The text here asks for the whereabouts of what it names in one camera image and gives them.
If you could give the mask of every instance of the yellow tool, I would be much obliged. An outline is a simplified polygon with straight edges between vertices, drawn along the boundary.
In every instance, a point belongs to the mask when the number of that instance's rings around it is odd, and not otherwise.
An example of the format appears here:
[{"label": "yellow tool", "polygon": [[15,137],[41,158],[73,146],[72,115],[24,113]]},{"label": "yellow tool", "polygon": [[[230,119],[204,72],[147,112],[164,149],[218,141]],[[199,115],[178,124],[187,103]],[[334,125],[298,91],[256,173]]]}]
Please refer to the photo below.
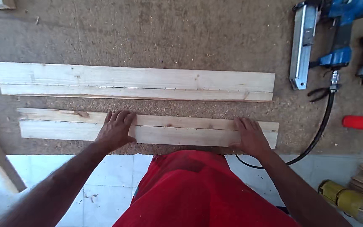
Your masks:
[{"label": "yellow tool", "polygon": [[324,180],[317,192],[330,204],[363,223],[363,194],[347,189],[332,180]]}]

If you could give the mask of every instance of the hand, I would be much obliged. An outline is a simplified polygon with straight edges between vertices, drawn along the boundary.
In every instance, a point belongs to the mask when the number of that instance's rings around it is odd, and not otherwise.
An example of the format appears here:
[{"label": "hand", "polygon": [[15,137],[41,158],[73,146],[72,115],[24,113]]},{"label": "hand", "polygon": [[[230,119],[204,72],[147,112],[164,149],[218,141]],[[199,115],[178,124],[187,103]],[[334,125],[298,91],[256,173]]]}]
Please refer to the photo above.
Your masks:
[{"label": "hand", "polygon": [[258,122],[238,117],[235,124],[240,132],[240,142],[229,144],[231,148],[240,149],[257,159],[272,152]]},{"label": "hand", "polygon": [[119,110],[115,113],[109,111],[94,143],[100,144],[111,152],[127,143],[137,142],[135,138],[128,136],[128,131],[135,116],[135,113],[131,114],[126,110]]}]

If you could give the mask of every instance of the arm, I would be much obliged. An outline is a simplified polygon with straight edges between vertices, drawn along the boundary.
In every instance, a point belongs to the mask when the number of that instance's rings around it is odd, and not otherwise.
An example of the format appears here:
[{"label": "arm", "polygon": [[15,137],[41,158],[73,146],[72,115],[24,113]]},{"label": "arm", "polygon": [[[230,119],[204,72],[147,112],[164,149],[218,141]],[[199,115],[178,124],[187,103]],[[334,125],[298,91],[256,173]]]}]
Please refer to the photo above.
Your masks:
[{"label": "arm", "polygon": [[235,119],[241,142],[231,144],[259,160],[274,182],[291,216],[303,227],[351,227],[330,204],[317,194],[273,152],[256,121]]},{"label": "arm", "polygon": [[128,111],[109,111],[96,140],[34,187],[0,220],[0,227],[55,226],[102,159],[136,142],[128,136],[134,117]]}]

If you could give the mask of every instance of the white tile floor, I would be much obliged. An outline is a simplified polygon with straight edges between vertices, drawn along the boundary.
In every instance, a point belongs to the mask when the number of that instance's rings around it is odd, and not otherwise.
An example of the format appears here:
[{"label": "white tile floor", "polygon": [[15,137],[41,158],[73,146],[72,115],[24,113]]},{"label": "white tile floor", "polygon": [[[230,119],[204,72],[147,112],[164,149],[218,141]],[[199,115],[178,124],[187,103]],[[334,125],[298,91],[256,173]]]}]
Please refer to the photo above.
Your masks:
[{"label": "white tile floor", "polygon": [[[28,187],[33,187],[49,173],[68,161],[71,155],[8,156]],[[295,156],[281,156],[290,160]],[[284,206],[277,189],[264,170],[241,164],[235,156],[226,156],[231,170],[249,187],[276,206]],[[241,158],[251,164],[250,156]],[[110,155],[92,173],[58,226],[111,226],[128,208],[136,186],[146,173],[152,155]],[[309,155],[291,167],[313,188],[324,179],[345,185],[363,162],[363,152],[353,156]],[[0,182],[0,215],[15,203],[20,194],[5,191]],[[348,218],[354,226],[363,226]]]}]

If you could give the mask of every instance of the person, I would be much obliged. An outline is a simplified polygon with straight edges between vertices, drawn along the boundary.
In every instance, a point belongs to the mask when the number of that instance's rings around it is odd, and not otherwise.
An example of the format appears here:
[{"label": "person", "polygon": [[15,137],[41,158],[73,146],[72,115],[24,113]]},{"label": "person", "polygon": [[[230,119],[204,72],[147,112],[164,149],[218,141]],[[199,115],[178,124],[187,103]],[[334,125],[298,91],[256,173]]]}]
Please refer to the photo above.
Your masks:
[{"label": "person", "polygon": [[[55,226],[102,159],[127,143],[135,117],[108,112],[96,140],[35,186],[1,220],[0,227]],[[222,155],[184,150],[155,155],[119,226],[351,226],[273,152],[256,121],[236,118],[241,142],[257,158],[290,215],[245,185]]]}]

